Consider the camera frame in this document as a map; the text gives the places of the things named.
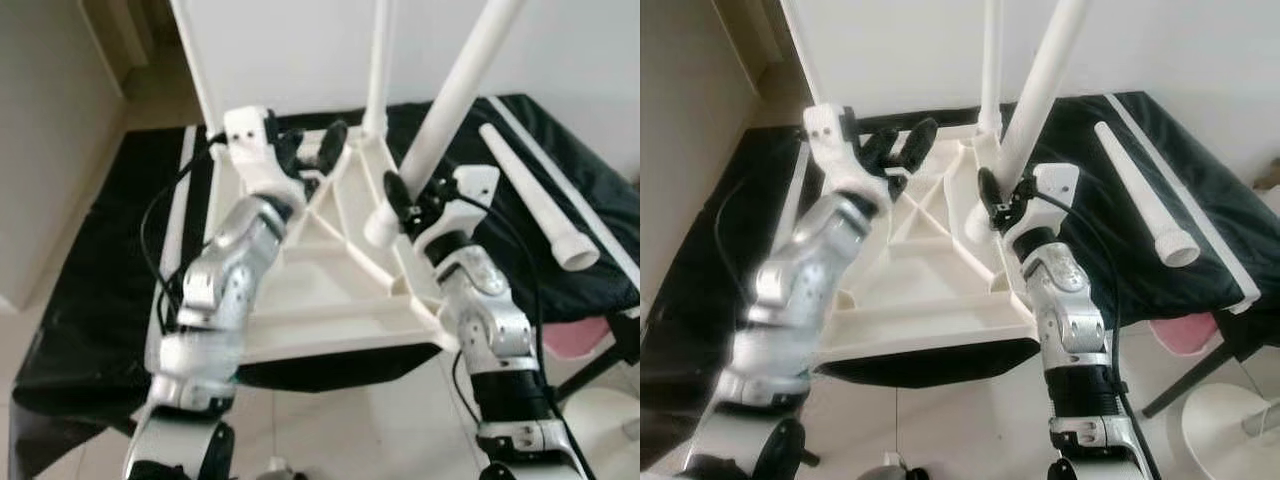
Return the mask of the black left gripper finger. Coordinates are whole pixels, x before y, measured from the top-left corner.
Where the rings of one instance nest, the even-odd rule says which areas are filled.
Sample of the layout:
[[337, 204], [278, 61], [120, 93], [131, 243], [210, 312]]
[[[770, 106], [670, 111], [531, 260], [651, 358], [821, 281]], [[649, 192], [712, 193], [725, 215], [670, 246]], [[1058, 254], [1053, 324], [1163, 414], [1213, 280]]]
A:
[[291, 128], [280, 131], [274, 141], [276, 161], [282, 169], [300, 169], [302, 163], [298, 148], [305, 140], [305, 129]]
[[330, 173], [346, 148], [349, 125], [343, 119], [334, 120], [324, 132], [316, 154], [314, 168], [320, 173]]
[[872, 133], [860, 146], [860, 164], [863, 166], [883, 166], [890, 160], [896, 140], [896, 127], [890, 125]]
[[929, 155], [940, 128], [934, 118], [918, 122], [908, 133], [899, 150], [899, 165], [910, 173], [916, 172]]

